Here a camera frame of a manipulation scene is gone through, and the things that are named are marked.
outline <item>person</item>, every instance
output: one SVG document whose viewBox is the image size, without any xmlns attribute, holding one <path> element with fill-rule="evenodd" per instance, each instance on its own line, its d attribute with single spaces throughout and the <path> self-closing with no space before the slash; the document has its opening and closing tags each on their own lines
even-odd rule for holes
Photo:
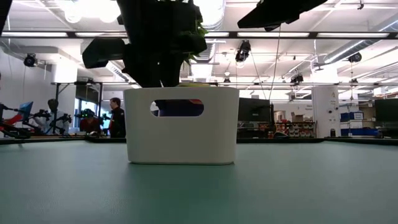
<svg viewBox="0 0 398 224">
<path fill-rule="evenodd" d="M 83 114 L 85 115 L 85 119 L 80 121 L 80 131 L 85 131 L 87 133 L 91 133 L 93 131 L 98 134 L 101 133 L 101 124 L 98 118 L 94 118 L 94 112 L 90 109 L 85 109 Z"/>
<path fill-rule="evenodd" d="M 55 132 L 53 132 L 53 121 L 55 117 L 55 113 L 57 113 L 57 119 L 64 116 L 66 113 L 63 111 L 58 110 L 59 102 L 56 99 L 48 100 L 47 104 L 50 108 L 50 116 L 48 118 L 34 118 L 35 122 L 40 126 L 42 131 L 45 134 L 68 134 L 69 132 L 69 122 L 66 120 L 58 120 L 56 122 Z"/>
<path fill-rule="evenodd" d="M 120 108 L 121 100 L 119 98 L 112 98 L 110 106 L 112 108 L 112 118 L 109 123 L 109 133 L 111 138 L 125 138 L 126 124 L 124 122 L 124 110 Z"/>
</svg>

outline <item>green table surface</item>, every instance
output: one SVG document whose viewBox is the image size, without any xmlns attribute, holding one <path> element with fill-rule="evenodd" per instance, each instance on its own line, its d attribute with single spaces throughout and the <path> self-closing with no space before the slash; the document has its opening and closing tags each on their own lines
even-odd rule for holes
<svg viewBox="0 0 398 224">
<path fill-rule="evenodd" d="M 239 144 L 229 166 L 134 165 L 125 144 L 0 146 L 0 223 L 398 223 L 398 148 Z"/>
</svg>

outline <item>computer monitor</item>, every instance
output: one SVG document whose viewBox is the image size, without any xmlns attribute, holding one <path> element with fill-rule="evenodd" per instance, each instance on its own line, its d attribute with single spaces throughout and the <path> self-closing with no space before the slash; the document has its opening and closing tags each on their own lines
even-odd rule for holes
<svg viewBox="0 0 398 224">
<path fill-rule="evenodd" d="M 398 122 L 398 116 L 394 108 L 398 108 L 398 99 L 375 100 L 376 121 Z"/>
<path fill-rule="evenodd" d="M 240 98 L 238 121 L 271 122 L 269 100 Z"/>
<path fill-rule="evenodd" d="M 32 110 L 33 102 L 23 103 L 19 106 L 18 114 L 22 116 L 20 121 L 28 120 L 30 116 L 30 111 Z"/>
</svg>

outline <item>dark jacket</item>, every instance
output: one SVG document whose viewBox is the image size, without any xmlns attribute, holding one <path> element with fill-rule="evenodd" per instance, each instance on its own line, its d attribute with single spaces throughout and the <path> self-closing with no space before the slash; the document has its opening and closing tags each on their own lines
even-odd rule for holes
<svg viewBox="0 0 398 224">
<path fill-rule="evenodd" d="M 126 124 L 124 122 L 124 110 L 116 108 L 112 110 L 112 118 L 109 124 L 109 133 L 111 138 L 125 138 Z"/>
</svg>

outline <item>white wall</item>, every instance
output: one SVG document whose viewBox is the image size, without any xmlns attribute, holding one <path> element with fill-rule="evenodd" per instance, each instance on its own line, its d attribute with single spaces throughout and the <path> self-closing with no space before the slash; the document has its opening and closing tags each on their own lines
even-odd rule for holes
<svg viewBox="0 0 398 224">
<path fill-rule="evenodd" d="M 122 101 L 120 107 L 124 108 L 123 91 L 104 91 L 102 96 L 102 107 L 111 111 L 111 107 L 109 106 L 109 100 L 114 97 L 117 97 Z"/>
<path fill-rule="evenodd" d="M 55 86 L 51 85 L 51 72 L 41 68 L 27 68 L 23 61 L 0 50 L 0 102 L 10 108 L 33 101 L 32 112 L 48 109 L 47 101 L 55 98 Z M 4 118 L 15 114 L 5 111 Z"/>
<path fill-rule="evenodd" d="M 71 61 L 64 60 L 52 66 L 53 82 L 57 83 L 72 83 L 77 80 L 77 65 Z M 76 86 L 67 86 L 58 96 L 60 111 L 67 114 L 74 114 L 76 98 Z"/>
<path fill-rule="evenodd" d="M 274 111 L 285 111 L 285 118 L 292 120 L 292 112 L 296 115 L 304 115 L 305 117 L 312 117 L 312 103 L 311 102 L 272 102 L 274 104 Z"/>
<path fill-rule="evenodd" d="M 314 121 L 317 122 L 317 138 L 331 136 L 340 137 L 340 107 L 338 87 L 336 85 L 315 86 L 312 89 L 312 105 L 314 107 Z"/>
</svg>

